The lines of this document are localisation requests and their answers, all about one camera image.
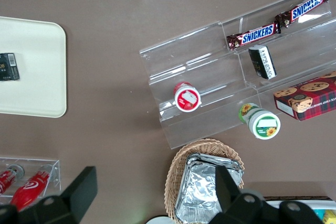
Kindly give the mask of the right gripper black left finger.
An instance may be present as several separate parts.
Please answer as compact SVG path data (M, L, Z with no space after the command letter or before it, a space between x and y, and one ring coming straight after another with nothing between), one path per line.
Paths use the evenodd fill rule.
M97 169L95 166L87 166L64 190L61 198L74 217L83 217L97 192Z

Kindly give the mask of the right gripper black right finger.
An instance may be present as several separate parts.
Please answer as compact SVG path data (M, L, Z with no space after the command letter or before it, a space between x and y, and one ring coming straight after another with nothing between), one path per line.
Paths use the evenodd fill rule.
M225 166L217 166L215 171L216 196L222 212L226 212L241 194L239 187Z

